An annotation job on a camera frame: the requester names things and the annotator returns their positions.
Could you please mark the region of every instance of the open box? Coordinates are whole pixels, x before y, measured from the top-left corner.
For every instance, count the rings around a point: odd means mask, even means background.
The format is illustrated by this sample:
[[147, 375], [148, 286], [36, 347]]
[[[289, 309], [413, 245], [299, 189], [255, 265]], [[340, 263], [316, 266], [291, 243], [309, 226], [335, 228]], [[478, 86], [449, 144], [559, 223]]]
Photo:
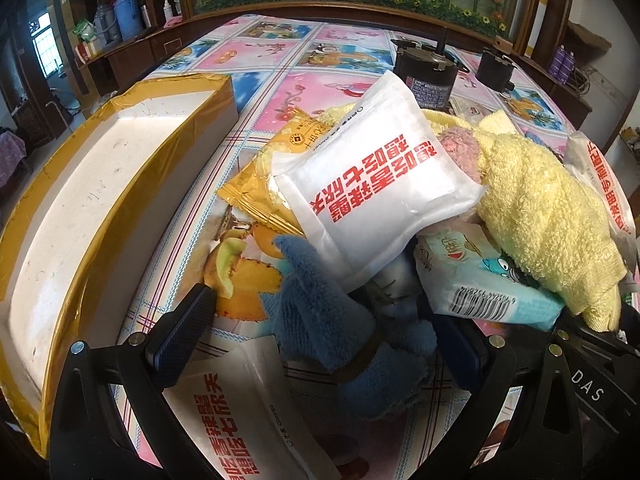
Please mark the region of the open box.
[[228, 76], [139, 82], [18, 201], [0, 237], [0, 385], [42, 456], [69, 345], [115, 343], [162, 233], [237, 120]]

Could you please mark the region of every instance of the silver screw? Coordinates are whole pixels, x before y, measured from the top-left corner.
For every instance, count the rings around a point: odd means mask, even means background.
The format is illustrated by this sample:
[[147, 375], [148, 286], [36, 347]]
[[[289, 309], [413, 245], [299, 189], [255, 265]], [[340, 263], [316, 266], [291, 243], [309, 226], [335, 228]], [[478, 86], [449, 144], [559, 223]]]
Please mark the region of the silver screw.
[[501, 335], [489, 336], [489, 344], [494, 348], [502, 348], [505, 345], [504, 338]]
[[82, 350], [84, 350], [84, 343], [82, 341], [76, 341], [71, 345], [71, 353], [79, 354]]
[[134, 332], [127, 338], [127, 342], [131, 346], [138, 346], [145, 341], [145, 333], [144, 332]]
[[551, 343], [549, 345], [549, 351], [556, 357], [560, 357], [562, 355], [562, 349], [557, 344], [554, 344], [554, 343]]

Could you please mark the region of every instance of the barcode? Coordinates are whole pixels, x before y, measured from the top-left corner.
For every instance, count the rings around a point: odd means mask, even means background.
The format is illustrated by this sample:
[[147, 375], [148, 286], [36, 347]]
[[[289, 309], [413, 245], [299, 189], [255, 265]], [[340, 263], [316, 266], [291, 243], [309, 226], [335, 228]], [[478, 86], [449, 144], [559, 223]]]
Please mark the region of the barcode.
[[515, 301], [506, 294], [461, 286], [453, 297], [450, 310], [459, 316], [500, 321]]

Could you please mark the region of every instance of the teal tissue package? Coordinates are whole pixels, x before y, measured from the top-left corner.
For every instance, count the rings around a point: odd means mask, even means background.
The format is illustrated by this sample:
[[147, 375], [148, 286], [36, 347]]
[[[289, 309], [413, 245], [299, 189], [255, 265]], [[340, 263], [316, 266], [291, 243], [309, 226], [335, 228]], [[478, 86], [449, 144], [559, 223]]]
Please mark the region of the teal tissue package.
[[497, 250], [482, 227], [451, 221], [417, 238], [415, 265], [434, 313], [552, 329], [562, 299]]

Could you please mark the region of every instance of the yellow wrapper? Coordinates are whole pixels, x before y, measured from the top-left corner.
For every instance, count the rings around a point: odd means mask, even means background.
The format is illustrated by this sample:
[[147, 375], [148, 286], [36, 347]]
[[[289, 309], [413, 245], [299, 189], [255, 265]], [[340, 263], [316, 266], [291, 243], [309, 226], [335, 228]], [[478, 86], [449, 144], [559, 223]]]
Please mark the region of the yellow wrapper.
[[275, 134], [244, 169], [219, 190], [220, 198], [283, 234], [304, 236], [271, 176], [273, 152], [302, 153], [331, 129], [301, 110]]

